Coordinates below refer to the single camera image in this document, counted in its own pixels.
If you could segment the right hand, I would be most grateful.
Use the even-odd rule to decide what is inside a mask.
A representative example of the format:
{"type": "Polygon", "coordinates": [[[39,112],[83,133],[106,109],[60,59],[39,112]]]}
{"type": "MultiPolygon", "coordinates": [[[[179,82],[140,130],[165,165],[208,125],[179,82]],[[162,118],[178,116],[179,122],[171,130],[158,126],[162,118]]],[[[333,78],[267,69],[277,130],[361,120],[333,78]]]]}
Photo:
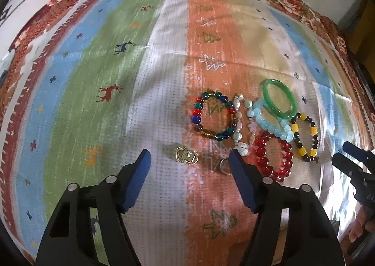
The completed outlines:
{"type": "Polygon", "coordinates": [[[355,222],[352,226],[352,230],[349,233],[349,240],[353,243],[357,238],[363,235],[363,232],[367,231],[374,233],[375,222],[374,220],[369,220],[365,208],[360,207],[358,215],[356,216],[355,222]]]}

